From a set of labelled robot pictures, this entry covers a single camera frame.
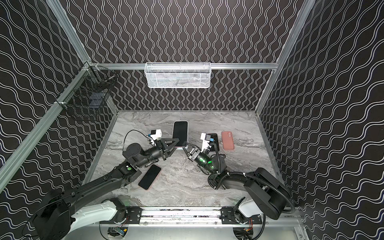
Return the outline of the black smartphone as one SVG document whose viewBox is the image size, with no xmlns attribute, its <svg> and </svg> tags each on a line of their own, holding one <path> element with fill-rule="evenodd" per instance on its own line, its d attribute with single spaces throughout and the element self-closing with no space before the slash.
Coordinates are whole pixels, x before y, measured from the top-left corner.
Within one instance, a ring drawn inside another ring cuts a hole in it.
<svg viewBox="0 0 384 240">
<path fill-rule="evenodd" d="M 209 133 L 210 136 L 210 142 L 209 142 L 209 151 L 213 151 L 213 143 L 215 143 L 216 150 L 220 151 L 220 144 L 219 144 L 219 139 L 218 135 L 216 133 Z"/>
</svg>

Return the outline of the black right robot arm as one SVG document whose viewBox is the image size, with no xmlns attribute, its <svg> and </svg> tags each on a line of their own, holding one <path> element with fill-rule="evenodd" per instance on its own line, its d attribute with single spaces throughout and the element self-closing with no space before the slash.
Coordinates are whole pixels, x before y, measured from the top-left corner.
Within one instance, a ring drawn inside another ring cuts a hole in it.
<svg viewBox="0 0 384 240">
<path fill-rule="evenodd" d="M 236 222 L 243 222 L 254 215 L 277 220 L 282 213 L 293 214 L 296 211 L 289 191 L 264 168 L 248 173 L 231 172 L 227 170 L 222 154 L 208 156 L 195 145 L 188 145 L 184 152 L 208 176 L 208 184 L 214 190 L 223 188 L 248 193 L 249 197 L 243 197 L 234 207 Z"/>
</svg>

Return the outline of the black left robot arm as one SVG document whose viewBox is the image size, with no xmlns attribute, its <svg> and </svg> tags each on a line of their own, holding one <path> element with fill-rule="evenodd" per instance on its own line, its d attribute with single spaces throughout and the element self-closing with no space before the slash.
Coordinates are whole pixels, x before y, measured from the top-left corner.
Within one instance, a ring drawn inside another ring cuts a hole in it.
<svg viewBox="0 0 384 240">
<path fill-rule="evenodd" d="M 130 144 L 124 151 L 125 160 L 106 175 L 80 187 L 61 192 L 47 193 L 30 218 L 41 240 L 60 240 L 70 232 L 75 223 L 74 214 L 95 199 L 133 183 L 140 175 L 140 168 L 166 160 L 176 150 L 175 139 L 155 140 L 155 145 L 143 150 L 138 143 Z"/>
</svg>

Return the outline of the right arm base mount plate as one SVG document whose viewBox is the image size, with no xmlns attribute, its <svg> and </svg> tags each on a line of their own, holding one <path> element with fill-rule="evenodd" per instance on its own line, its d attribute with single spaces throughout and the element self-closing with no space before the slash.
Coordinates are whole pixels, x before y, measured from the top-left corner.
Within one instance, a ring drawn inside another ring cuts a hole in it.
<svg viewBox="0 0 384 240">
<path fill-rule="evenodd" d="M 261 215 L 246 217 L 239 210 L 235 210 L 234 207 L 221 208 L 219 219 L 223 225 L 244 225 L 249 224 L 249 220 L 252 220 L 254 225 L 261 225 L 263 223 Z"/>
</svg>

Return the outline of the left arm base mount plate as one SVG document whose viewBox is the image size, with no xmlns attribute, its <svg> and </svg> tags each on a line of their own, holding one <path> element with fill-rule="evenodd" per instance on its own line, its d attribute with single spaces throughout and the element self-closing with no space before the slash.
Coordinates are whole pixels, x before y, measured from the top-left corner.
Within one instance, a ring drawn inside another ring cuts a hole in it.
<svg viewBox="0 0 384 240">
<path fill-rule="evenodd" d="M 140 207 L 126 207 L 125 210 L 118 210 L 115 216 L 109 221 L 101 221 L 101 224 L 139 224 L 143 209 Z"/>
</svg>

